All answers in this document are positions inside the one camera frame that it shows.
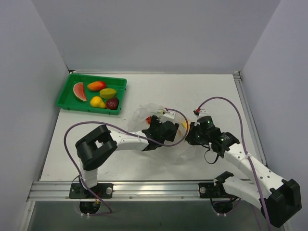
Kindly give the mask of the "red cherries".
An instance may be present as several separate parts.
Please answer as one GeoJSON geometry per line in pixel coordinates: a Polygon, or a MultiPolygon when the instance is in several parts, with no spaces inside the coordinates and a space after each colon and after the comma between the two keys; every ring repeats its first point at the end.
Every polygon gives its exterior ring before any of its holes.
{"type": "Polygon", "coordinates": [[[146,121],[147,121],[148,124],[151,123],[151,120],[152,120],[152,117],[151,117],[151,116],[149,116],[149,117],[146,118],[146,121]]]}

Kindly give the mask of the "clear plastic bag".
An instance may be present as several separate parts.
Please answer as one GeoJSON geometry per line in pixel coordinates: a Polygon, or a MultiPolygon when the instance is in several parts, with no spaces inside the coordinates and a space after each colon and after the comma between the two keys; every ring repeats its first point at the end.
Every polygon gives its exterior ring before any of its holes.
{"type": "MultiPolygon", "coordinates": [[[[163,114],[163,109],[163,106],[154,103],[140,105],[128,121],[128,131],[136,132],[149,128],[150,124],[147,123],[146,118],[153,115],[160,118],[163,114]]],[[[186,129],[181,125],[182,123],[186,123],[184,117],[180,113],[176,113],[175,123],[179,124],[179,128],[173,141],[174,143],[180,141],[186,132],[186,129]]],[[[147,158],[161,159],[173,165],[181,165],[195,157],[197,148],[189,145],[186,141],[182,141],[174,147],[162,146],[153,151],[142,152],[134,150],[133,152],[147,158]]]]}

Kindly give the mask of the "dark red apple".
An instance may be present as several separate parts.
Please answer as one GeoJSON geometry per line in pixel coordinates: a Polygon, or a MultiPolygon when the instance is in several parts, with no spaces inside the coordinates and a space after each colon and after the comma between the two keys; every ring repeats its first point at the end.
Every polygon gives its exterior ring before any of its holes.
{"type": "Polygon", "coordinates": [[[119,99],[117,97],[110,98],[105,102],[105,107],[110,110],[117,110],[118,106],[119,99]]]}

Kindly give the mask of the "yellow pear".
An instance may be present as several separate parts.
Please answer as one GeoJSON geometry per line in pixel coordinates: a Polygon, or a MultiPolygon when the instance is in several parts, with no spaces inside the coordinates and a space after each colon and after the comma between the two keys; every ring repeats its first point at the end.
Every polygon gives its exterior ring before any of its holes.
{"type": "Polygon", "coordinates": [[[101,109],[106,108],[105,103],[100,96],[93,97],[90,101],[90,105],[91,107],[94,108],[101,108],[101,109]]]}

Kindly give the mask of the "watermelon slice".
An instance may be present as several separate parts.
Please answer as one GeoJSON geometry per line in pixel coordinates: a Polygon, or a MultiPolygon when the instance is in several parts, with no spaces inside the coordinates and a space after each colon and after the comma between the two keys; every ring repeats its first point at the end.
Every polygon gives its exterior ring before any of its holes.
{"type": "Polygon", "coordinates": [[[73,94],[78,101],[81,102],[87,101],[83,82],[78,82],[73,86],[73,94]]]}

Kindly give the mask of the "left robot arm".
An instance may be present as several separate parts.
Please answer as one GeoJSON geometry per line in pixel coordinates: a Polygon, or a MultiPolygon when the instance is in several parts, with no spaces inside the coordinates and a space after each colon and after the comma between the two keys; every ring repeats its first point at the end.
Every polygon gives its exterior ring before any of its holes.
{"type": "Polygon", "coordinates": [[[100,125],[75,144],[81,165],[80,192],[87,198],[97,193],[98,168],[116,151],[152,151],[174,141],[179,123],[153,116],[149,128],[127,134],[100,125]]]}

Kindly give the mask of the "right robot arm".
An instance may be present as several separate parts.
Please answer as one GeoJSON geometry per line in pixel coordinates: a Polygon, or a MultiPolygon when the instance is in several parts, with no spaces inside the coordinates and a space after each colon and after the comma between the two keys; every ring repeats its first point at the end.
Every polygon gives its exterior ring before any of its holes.
{"type": "Polygon", "coordinates": [[[279,228],[302,208],[299,184],[285,180],[245,153],[242,143],[229,132],[221,132],[211,116],[203,116],[189,126],[186,141],[191,145],[207,145],[225,161],[245,174],[252,184],[225,171],[214,179],[213,190],[219,197],[234,195],[258,208],[272,226],[279,228]]]}

